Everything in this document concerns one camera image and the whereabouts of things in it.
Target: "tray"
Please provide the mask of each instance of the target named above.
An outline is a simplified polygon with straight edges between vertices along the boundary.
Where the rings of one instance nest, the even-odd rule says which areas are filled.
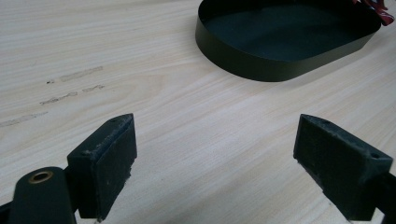
[[[277,82],[361,49],[380,27],[351,0],[204,0],[195,39],[222,69]]]

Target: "patterned fabric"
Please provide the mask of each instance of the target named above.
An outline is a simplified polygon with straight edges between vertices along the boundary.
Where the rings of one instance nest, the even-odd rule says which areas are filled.
[[[357,2],[362,2],[366,4],[367,6],[371,7],[376,14],[381,18],[382,24],[383,25],[389,25],[394,22],[394,18],[389,15],[388,13],[385,12],[385,10],[388,10],[387,7],[385,7],[384,0],[352,0],[354,4]]]

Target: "tabletop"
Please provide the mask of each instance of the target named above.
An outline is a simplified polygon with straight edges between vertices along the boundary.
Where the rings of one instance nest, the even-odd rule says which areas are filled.
[[[0,0],[0,204],[134,113],[137,159],[103,223],[348,223],[292,157],[297,125],[324,118],[396,158],[396,24],[300,77],[258,82],[197,48],[200,2]]]

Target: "wood grain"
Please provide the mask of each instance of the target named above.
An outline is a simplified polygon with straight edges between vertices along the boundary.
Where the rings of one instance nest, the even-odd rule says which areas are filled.
[[[103,122],[134,113],[138,158],[104,223],[347,223],[292,157],[298,119],[328,119],[396,158],[395,24],[263,83],[198,50],[199,4],[0,1],[0,204],[20,177],[64,168]]]

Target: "red object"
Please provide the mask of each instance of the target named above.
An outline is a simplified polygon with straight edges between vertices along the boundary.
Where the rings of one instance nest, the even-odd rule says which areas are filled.
[[[395,21],[394,17],[385,12],[385,10],[388,10],[388,8],[385,7],[384,0],[352,0],[352,2],[354,4],[356,4],[357,2],[362,2],[367,6],[371,7],[381,18],[382,24],[385,26]]]

